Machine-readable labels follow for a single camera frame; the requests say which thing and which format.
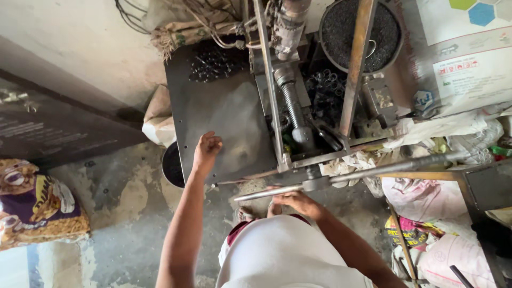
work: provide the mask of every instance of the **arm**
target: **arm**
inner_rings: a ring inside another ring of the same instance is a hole
[[[180,203],[165,235],[157,288],[194,287],[194,269],[203,232],[204,180],[222,147],[214,132],[201,136],[194,154],[194,165]]]
[[[313,219],[348,267],[356,268],[379,288],[407,287],[381,257],[354,231],[338,221],[325,207],[295,191],[274,196],[275,204],[289,205]]]

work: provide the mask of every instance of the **white wall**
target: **white wall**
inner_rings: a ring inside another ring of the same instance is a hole
[[[130,29],[114,0],[0,0],[0,7],[0,69],[106,111],[140,109],[166,83],[150,36]]]

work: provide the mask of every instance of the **person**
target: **person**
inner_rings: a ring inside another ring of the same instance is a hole
[[[157,288],[194,287],[203,186],[221,148],[214,132],[199,140],[165,236]],[[315,221],[323,234],[300,215],[281,215],[281,205]],[[241,208],[239,216],[242,222],[229,233],[219,254],[217,287],[406,287],[362,238],[300,191],[274,196],[265,219],[254,219],[247,208]]]

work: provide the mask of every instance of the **black bucket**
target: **black bucket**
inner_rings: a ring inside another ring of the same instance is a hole
[[[181,170],[180,152],[178,151],[178,144],[172,143],[162,157],[162,172],[165,179],[172,185],[185,188],[185,179],[183,177],[183,170]]]

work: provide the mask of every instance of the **white shirt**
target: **white shirt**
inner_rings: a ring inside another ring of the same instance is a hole
[[[315,228],[278,215],[246,226],[219,254],[217,288],[372,288]]]

